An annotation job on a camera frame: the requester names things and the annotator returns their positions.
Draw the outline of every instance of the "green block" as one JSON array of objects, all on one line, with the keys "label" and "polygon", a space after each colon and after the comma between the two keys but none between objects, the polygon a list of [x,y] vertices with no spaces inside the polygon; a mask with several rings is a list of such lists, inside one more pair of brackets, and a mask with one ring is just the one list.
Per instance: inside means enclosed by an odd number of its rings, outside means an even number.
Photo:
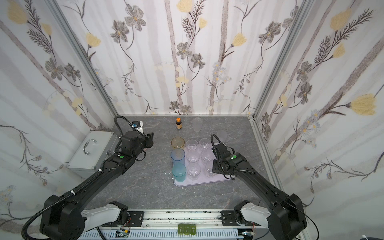
[{"label": "green block", "polygon": [[190,231],[190,224],[184,224],[184,234],[189,234]]},{"label": "green block", "polygon": [[177,226],[177,234],[184,234],[184,224],[179,224]]},{"label": "green block", "polygon": [[191,233],[191,235],[196,235],[196,225],[195,224],[191,224],[190,233]]}]

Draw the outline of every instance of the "metal handle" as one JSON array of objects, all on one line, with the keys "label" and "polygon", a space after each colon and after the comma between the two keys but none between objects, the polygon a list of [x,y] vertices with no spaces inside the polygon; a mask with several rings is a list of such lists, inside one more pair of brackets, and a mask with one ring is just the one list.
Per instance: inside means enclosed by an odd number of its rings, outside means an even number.
[{"label": "metal handle", "polygon": [[93,140],[93,139],[88,140],[88,142],[85,143],[84,148],[83,148],[83,152],[85,155],[89,155],[89,152],[86,152],[85,148],[88,146],[90,141],[94,141],[94,143],[97,143],[96,140]]}]

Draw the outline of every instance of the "brown bottle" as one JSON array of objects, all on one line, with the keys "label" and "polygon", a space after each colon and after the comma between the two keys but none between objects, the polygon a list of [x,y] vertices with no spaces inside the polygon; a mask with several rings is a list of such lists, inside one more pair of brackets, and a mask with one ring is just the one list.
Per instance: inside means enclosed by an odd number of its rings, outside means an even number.
[{"label": "brown bottle", "polygon": [[182,128],[182,124],[181,124],[181,119],[180,118],[176,118],[176,128],[177,129],[181,129]]}]

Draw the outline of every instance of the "blue cup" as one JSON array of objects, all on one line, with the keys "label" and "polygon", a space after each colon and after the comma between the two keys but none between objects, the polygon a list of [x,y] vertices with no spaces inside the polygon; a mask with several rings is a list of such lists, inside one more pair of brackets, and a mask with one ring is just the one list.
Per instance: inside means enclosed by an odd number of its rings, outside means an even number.
[{"label": "blue cup", "polygon": [[181,163],[177,163],[173,165],[172,174],[176,181],[183,182],[185,180],[185,176],[187,175],[187,169]]},{"label": "blue cup", "polygon": [[183,164],[183,165],[185,163],[185,152],[181,148],[174,149],[170,153],[170,157],[172,158],[173,166],[175,166],[178,163]]}]

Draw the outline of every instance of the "floral wallpaper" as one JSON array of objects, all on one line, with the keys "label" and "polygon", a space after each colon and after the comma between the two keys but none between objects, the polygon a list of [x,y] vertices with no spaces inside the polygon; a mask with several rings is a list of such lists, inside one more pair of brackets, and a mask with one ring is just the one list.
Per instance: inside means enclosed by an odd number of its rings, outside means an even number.
[{"label": "floral wallpaper", "polygon": [[0,6],[0,235],[21,239],[50,195],[82,181],[66,165],[113,116],[43,1]]},{"label": "floral wallpaper", "polygon": [[320,239],[384,236],[383,13],[381,1],[315,1],[257,116]]},{"label": "floral wallpaper", "polygon": [[58,0],[120,114],[253,114],[297,0]]}]

